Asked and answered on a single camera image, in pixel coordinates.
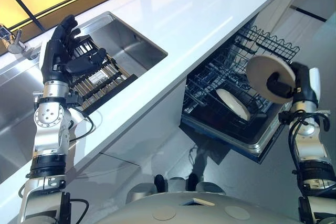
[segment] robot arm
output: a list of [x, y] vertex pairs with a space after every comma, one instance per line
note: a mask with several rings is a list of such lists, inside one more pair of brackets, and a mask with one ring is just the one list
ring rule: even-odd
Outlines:
[[72, 29], [77, 25], [73, 15], [66, 17], [48, 42], [41, 68], [43, 93], [34, 97], [34, 122], [37, 127], [29, 180], [25, 183], [18, 223], [70, 223], [70, 194], [66, 186], [66, 157], [69, 148], [68, 111], [72, 75], [94, 71], [101, 65], [105, 50], [90, 57], [74, 59], [71, 55], [80, 38]]
[[317, 68], [308, 69], [292, 63], [296, 75], [296, 87], [292, 90], [290, 112], [279, 115], [280, 121], [289, 124], [288, 144], [297, 175], [298, 187], [303, 195], [299, 198], [301, 221], [317, 223], [336, 216], [336, 179], [330, 157], [319, 139], [320, 120], [328, 131], [330, 111], [318, 111], [320, 78]]

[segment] white countertop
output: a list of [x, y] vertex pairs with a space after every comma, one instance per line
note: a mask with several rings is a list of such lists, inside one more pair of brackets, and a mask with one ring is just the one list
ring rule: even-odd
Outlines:
[[[110, 11], [168, 52], [168, 56], [92, 113], [97, 129], [70, 149], [67, 170], [86, 165], [271, 1], [109, 0], [78, 15], [76, 20], [81, 24]], [[48, 40], [53, 31], [29, 44], [35, 46]], [[85, 127], [89, 129], [89, 123], [80, 126], [83, 132]], [[0, 184], [2, 223], [8, 223], [19, 212], [21, 199], [17, 192], [26, 181], [29, 168], [30, 162]]]

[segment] stainless steel sink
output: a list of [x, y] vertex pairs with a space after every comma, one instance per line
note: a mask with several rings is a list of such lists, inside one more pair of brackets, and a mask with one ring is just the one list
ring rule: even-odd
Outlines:
[[[79, 25], [81, 34], [112, 56], [117, 64], [137, 77], [144, 74], [167, 53], [133, 28], [103, 13]], [[38, 57], [22, 59], [0, 69], [0, 183], [31, 159], [35, 137], [33, 91], [42, 90]]]
[[138, 77], [167, 56], [167, 52], [110, 12], [105, 12], [78, 28], [81, 30], [80, 36], [90, 35], [118, 65]]

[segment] dishwasher rack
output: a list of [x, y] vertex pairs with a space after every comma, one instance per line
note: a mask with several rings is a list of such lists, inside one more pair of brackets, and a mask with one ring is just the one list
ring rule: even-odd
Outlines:
[[[98, 50], [92, 38], [85, 36], [74, 49], [72, 58], [92, 56]], [[74, 77], [71, 88], [82, 96], [81, 108], [90, 114], [136, 79], [136, 75], [129, 75], [106, 53], [101, 67], [94, 73]]]
[[[193, 114], [197, 108], [204, 107], [225, 122], [228, 129], [236, 132], [245, 129], [272, 105], [249, 85], [245, 74], [248, 60], [254, 55], [274, 55], [290, 62], [299, 50], [248, 23], [188, 75], [183, 113]], [[216, 94], [219, 88], [245, 105], [251, 114], [249, 121], [237, 116], [219, 98]]]

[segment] black cable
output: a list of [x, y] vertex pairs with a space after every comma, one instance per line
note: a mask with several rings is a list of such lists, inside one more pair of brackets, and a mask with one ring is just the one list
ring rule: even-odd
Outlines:
[[189, 162], [191, 163], [192, 166], [194, 166], [194, 159], [193, 159], [193, 156], [191, 155], [191, 153], [193, 152], [194, 149], [197, 149], [197, 145], [194, 145], [190, 150], [189, 150], [189, 156], [188, 156], [188, 159], [189, 159]]
[[68, 130], [71, 129], [71, 128], [73, 127], [73, 124], [74, 124], [73, 120], [70, 120], [70, 125], [69, 125], [69, 127], [68, 127]]
[[55, 217], [52, 217], [55, 220], [54, 224], [59, 224], [58, 220]]
[[81, 138], [83, 138], [83, 137], [86, 137], [87, 135], [91, 134], [92, 131], [93, 131], [93, 128], [94, 128], [94, 126], [95, 126], [94, 123], [93, 123], [93, 121], [92, 121], [92, 119], [89, 117], [89, 115], [88, 115], [87, 113], [85, 113], [84, 111], [81, 111], [80, 109], [75, 108], [75, 107], [71, 107], [71, 108], [74, 109], [74, 110], [76, 110], [76, 111], [78, 111], [79, 113], [81, 113], [81, 114], [84, 116], [84, 118], [87, 118], [87, 119], [89, 120], [89, 122], [91, 123], [91, 128], [90, 128], [89, 131], [88, 131], [87, 133], [85, 133], [84, 135], [79, 136], [79, 137], [74, 138], [74, 139], [71, 139], [69, 142], [73, 142], [73, 141], [79, 140], [79, 139], [81, 139]]
[[325, 131], [328, 131], [329, 128], [330, 128], [330, 120], [326, 115], [324, 115], [322, 113], [306, 113], [304, 110], [298, 110], [298, 111], [294, 112], [294, 115], [297, 116], [298, 119], [295, 121], [295, 123], [292, 125], [292, 127], [289, 130], [288, 145], [289, 145], [290, 154], [291, 154], [293, 162], [295, 164], [295, 168], [296, 168], [297, 171], [299, 171], [298, 161], [296, 160], [295, 154], [294, 154], [294, 143], [295, 143], [295, 138], [296, 138], [302, 124], [308, 124], [304, 120], [307, 119], [307, 118], [313, 118], [314, 116], [322, 117], [323, 118], [323, 127], [324, 127]]
[[25, 188], [25, 184], [26, 184], [26, 183], [24, 183], [24, 184], [22, 185], [22, 187], [19, 189], [19, 192], [18, 192], [19, 197], [20, 197], [21, 199], [23, 198], [22, 190], [23, 190], [23, 188]]
[[78, 221], [76, 222], [76, 224], [79, 224], [89, 209], [89, 202], [85, 199], [70, 199], [70, 202], [83, 202], [86, 204], [84, 212], [82, 213], [82, 215], [79, 217]]
[[[329, 118], [326, 115], [324, 115], [322, 113], [306, 113], [305, 111], [300, 112], [300, 113], [298, 113], [298, 112], [299, 111], [296, 111], [294, 113], [295, 117], [298, 117], [298, 119], [295, 121], [295, 123], [292, 125], [292, 127], [289, 130], [288, 145], [289, 145], [289, 150], [290, 150], [291, 157], [292, 157], [293, 162], [295, 164], [296, 174], [299, 176], [299, 174], [300, 174], [300, 167], [299, 167], [299, 161], [296, 159], [296, 156], [294, 154], [294, 144], [295, 144], [296, 136], [297, 136], [297, 134], [298, 134], [301, 126], [302, 125], [308, 125], [308, 122], [306, 122], [305, 119], [307, 119], [307, 118], [314, 118], [316, 116], [320, 116], [320, 117], [323, 118], [323, 128], [324, 128], [324, 130], [328, 131], [329, 128], [330, 128], [330, 120], [329, 120]], [[322, 194], [324, 194], [324, 193], [326, 193], [326, 192], [334, 189], [335, 187], [336, 187], [336, 184], [328, 187], [327, 189], [319, 191], [318, 193], [315, 193], [314, 196], [322, 195]]]
[[319, 195], [322, 195], [324, 193], [327, 193], [329, 191], [331, 191], [332, 189], [336, 188], [336, 184], [333, 184], [332, 186], [322, 190], [322, 191], [319, 191], [318, 193], [314, 194], [314, 196], [319, 196]]

